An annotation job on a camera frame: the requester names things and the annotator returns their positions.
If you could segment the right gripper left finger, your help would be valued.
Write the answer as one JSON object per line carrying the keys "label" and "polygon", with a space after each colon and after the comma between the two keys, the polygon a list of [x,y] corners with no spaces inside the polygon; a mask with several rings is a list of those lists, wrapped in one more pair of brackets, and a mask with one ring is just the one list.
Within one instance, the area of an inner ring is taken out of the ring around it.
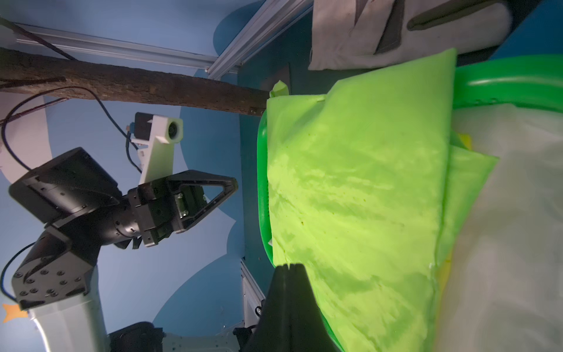
{"label": "right gripper left finger", "polygon": [[259,324],[244,351],[290,351],[289,268],[276,267]]}

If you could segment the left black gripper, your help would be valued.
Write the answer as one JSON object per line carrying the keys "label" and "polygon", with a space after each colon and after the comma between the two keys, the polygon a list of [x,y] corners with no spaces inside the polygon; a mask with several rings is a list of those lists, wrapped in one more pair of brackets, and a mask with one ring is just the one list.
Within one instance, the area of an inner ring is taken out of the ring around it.
{"label": "left black gripper", "polygon": [[[206,200],[205,187],[220,187]],[[119,242],[155,246],[200,223],[238,190],[234,177],[188,170],[131,189],[112,216]]]}

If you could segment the green plastic basket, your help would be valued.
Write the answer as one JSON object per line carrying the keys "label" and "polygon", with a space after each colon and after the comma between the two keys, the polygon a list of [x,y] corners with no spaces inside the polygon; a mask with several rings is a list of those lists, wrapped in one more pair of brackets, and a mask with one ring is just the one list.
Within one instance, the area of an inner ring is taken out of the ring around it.
{"label": "green plastic basket", "polygon": [[[539,56],[514,57],[509,59],[494,60],[494,61],[484,62],[481,64],[475,64],[466,67],[458,67],[456,65],[455,80],[454,80],[453,113],[452,113],[452,130],[455,133],[458,133],[460,135],[462,134],[467,135],[466,133],[459,133],[456,132],[456,130],[454,130],[453,117],[454,117],[454,113],[457,110],[490,107],[490,106],[501,106],[501,105],[511,105],[521,109],[549,111],[552,113],[561,114],[562,116],[562,57],[560,55],[539,55]],[[260,132],[258,139],[258,145],[259,145],[258,187],[260,194],[259,198],[261,202],[260,228],[262,231],[262,238],[264,241],[266,251],[268,253],[269,258],[271,259],[272,264],[274,264],[276,269],[276,267],[281,265],[276,265],[273,261],[272,234],[271,234],[271,224],[269,217],[269,207],[268,207],[268,179],[267,179],[267,169],[266,169],[268,156],[267,156],[266,132],[267,132],[267,126],[266,126],[266,113],[265,113],[260,124]],[[453,259],[453,253],[455,250],[456,243],[457,240],[453,247],[452,259]],[[291,264],[301,264],[301,263],[289,263],[283,265],[287,265],[289,267]],[[441,290],[441,299],[440,299],[438,315],[437,315],[435,339],[437,336],[438,322],[441,316],[442,300],[444,297],[446,287],[447,284],[444,290]],[[338,349],[340,349],[339,351],[345,351],[340,345],[339,341],[334,337],[333,331],[331,330],[330,326],[326,322],[322,312],[321,315],[329,337],[331,337],[331,339],[337,345]],[[435,350],[435,340],[434,340],[433,349],[431,351],[437,351]]]}

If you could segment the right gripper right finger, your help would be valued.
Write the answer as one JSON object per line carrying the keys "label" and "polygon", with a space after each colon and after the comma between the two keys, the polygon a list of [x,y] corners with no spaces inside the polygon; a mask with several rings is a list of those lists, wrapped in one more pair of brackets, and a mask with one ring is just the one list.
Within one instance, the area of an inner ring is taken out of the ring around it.
{"label": "right gripper right finger", "polygon": [[339,351],[329,337],[306,268],[289,266],[290,351]]}

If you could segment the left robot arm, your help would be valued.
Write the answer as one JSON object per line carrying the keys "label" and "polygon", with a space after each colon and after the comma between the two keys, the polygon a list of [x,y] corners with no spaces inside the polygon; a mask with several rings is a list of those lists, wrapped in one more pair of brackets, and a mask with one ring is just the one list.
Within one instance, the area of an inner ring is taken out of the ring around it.
{"label": "left robot arm", "polygon": [[13,274],[16,302],[47,351],[170,351],[148,322],[108,333],[98,291],[103,246],[154,246],[190,230],[236,193],[237,180],[197,170],[157,177],[122,194],[84,149],[30,170],[10,196],[44,224]]}

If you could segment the lime green raincoat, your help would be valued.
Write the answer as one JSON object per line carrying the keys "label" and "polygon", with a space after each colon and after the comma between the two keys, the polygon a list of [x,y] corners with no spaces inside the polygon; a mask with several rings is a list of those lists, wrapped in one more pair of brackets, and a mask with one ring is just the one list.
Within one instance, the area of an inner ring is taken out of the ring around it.
{"label": "lime green raincoat", "polygon": [[[306,267],[345,351],[433,349],[456,61],[449,49],[339,80],[324,95],[290,95],[282,82],[271,90],[273,261]],[[496,163],[466,156],[473,205]]]}

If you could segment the yellow-green raincoat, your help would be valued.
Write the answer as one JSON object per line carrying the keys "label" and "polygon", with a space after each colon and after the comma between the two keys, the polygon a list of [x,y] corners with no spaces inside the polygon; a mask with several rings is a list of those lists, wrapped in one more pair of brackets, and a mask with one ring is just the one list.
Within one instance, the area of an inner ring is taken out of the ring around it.
{"label": "yellow-green raincoat", "polygon": [[466,180],[466,156],[472,141],[467,135],[453,132],[447,163],[441,232],[436,245],[436,279],[444,290],[451,271],[452,251],[461,228],[473,205],[472,182]]}

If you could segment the white raincoat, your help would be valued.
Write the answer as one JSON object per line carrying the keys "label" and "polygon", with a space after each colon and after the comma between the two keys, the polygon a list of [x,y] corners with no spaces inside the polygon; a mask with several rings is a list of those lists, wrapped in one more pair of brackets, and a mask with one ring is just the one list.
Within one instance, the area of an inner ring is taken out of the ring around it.
{"label": "white raincoat", "polygon": [[437,351],[562,350],[562,116],[460,109],[456,132],[494,155],[452,259]]}

